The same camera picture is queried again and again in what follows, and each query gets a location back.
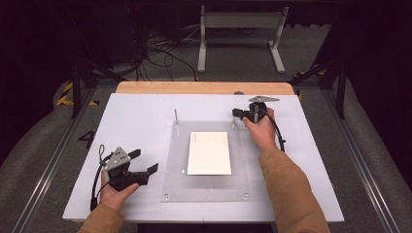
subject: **metal rail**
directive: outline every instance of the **metal rail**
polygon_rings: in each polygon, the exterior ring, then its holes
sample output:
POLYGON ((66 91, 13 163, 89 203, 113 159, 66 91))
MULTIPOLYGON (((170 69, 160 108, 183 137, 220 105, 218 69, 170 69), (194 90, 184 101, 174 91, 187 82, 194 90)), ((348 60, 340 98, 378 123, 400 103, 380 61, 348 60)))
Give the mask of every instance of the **metal rail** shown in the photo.
POLYGON ((70 139, 78 125, 82 115, 88 106, 88 102, 90 101, 91 97, 93 96, 94 89, 87 89, 84 100, 82 101, 82 107, 78 112, 75 118, 70 119, 66 129, 63 132, 63 136, 61 137, 60 141, 58 142, 57 148, 55 149, 51 160, 49 161, 48 166, 46 167, 45 171, 41 178, 37 181, 36 187, 33 190, 33 193, 30 196, 24 210, 22 211, 18 221, 15 225, 15 228, 12 232, 26 232, 33 217, 36 215, 37 210, 39 209, 40 205, 42 204, 43 198, 45 197, 52 180, 57 172, 57 169, 61 163, 62 158, 66 152, 67 146, 69 144, 70 139))
POLYGON ((367 195, 369 196, 370 201, 372 202, 372 205, 381 220, 385 232, 400 232, 377 183, 373 179, 372 174, 363 159, 361 151, 358 148, 356 140, 354 139, 346 121, 340 118, 339 113, 337 113, 335 109, 335 100, 332 93, 330 90, 322 90, 322 94, 326 99, 327 105, 332 111, 346 142, 348 143, 348 147, 352 152, 352 161, 358 171, 363 186, 366 189, 367 195))

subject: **right hand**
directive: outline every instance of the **right hand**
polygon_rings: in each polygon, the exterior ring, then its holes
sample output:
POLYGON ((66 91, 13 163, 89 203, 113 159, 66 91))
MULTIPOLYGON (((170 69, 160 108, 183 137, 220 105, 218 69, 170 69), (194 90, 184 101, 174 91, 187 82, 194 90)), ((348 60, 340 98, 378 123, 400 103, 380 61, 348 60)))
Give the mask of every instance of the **right hand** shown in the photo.
MULTIPOLYGON (((274 118, 273 109, 267 108, 267 113, 274 118)), ((275 143, 275 129, 270 122, 269 117, 265 116, 257 124, 254 124, 246 117, 242 118, 245 127, 249 129, 252 140, 257 144, 261 151, 276 150, 278 147, 275 143)))

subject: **gray carpet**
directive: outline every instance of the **gray carpet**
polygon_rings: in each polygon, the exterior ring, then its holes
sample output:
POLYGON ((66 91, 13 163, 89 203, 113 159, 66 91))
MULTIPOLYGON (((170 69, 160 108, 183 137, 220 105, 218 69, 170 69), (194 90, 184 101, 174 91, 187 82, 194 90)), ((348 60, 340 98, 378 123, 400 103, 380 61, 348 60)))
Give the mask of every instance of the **gray carpet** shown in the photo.
MULTIPOLYGON (((287 73, 279 75, 266 46, 270 31, 257 31, 250 36, 238 35, 230 30, 216 31, 208 36, 206 73, 198 75, 201 81, 285 82, 292 74, 307 70, 322 43, 328 27, 286 28, 279 51, 287 73)), ((196 69, 198 44, 192 42, 173 50, 196 69)), ((164 55, 152 57, 161 64, 164 55)), ((147 77, 168 80, 164 68, 145 62, 147 77)), ((170 67, 172 78, 177 81, 192 80, 191 69, 174 60, 170 67)), ((127 76, 135 80, 136 73, 127 76)), ((56 92, 59 96, 62 88, 56 92)), ((365 191, 350 156, 347 142, 340 131, 331 109, 316 87, 298 87, 302 92, 302 108, 326 165, 341 206, 345 222, 331 223, 332 232, 385 232, 380 219, 365 191)), ((78 139, 89 130, 96 131, 114 85, 99 85, 92 100, 99 106, 87 106, 76 127, 74 136, 62 157, 40 208, 29 222, 26 232, 76 232, 80 224, 61 217, 70 197, 87 149, 86 142, 78 139)), ((412 194, 395 168, 390 155, 359 105, 356 94, 347 88, 345 99, 346 122, 353 132, 364 159, 378 183, 401 232, 412 229, 412 194)), ((20 140, 0 168, 6 181, 0 192, 0 232, 12 232, 37 180, 48 165, 57 144, 70 120, 72 107, 56 106, 54 111, 39 121, 20 140)), ((127 223, 122 232, 136 232, 137 224, 127 223)))

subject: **wooden edge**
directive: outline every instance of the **wooden edge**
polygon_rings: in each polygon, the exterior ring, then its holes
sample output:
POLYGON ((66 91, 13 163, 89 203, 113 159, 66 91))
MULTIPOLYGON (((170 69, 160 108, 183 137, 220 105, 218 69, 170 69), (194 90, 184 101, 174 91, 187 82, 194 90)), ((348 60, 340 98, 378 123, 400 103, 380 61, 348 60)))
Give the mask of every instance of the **wooden edge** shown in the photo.
POLYGON ((294 95, 289 83, 121 82, 116 93, 294 95))

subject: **dark background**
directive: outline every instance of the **dark background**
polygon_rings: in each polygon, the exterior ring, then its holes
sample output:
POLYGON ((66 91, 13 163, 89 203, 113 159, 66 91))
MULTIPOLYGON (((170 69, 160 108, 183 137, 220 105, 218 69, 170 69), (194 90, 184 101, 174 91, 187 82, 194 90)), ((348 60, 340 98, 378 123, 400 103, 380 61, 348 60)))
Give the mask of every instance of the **dark background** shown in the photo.
MULTIPOLYGON (((96 58, 105 67, 144 57, 144 44, 141 48, 135 47, 127 24, 106 27, 96 23, 97 18, 119 24, 127 20, 121 5, 110 9, 101 7, 100 10, 68 9, 73 20, 81 22, 77 30, 83 36, 81 47, 86 56, 96 58), (120 36, 104 39, 103 35, 110 35, 113 28, 120 36), (118 45, 123 45, 123 48, 105 48, 102 46, 104 40, 119 40, 118 45)), ((198 9, 198 6, 169 6, 139 8, 139 11, 146 15, 145 20, 151 27, 179 40, 182 36, 179 28, 198 23, 198 9)), ((294 6, 290 8, 287 24, 333 23, 339 16, 337 9, 336 6, 294 6)), ((406 3, 367 9, 362 9, 362 12, 354 9, 354 17, 348 19, 347 25, 361 25, 358 28, 361 33, 357 30, 351 32, 345 25, 338 28, 335 35, 344 33, 346 37, 330 35, 318 61, 335 58, 338 49, 344 45, 355 47, 345 59, 348 77, 396 166, 411 187, 412 175, 408 169, 412 167, 412 9, 406 3)), ((52 111, 53 96, 69 79, 71 62, 61 40, 61 28, 45 2, 2 1, 0 17, 2 163, 21 136, 52 111)))

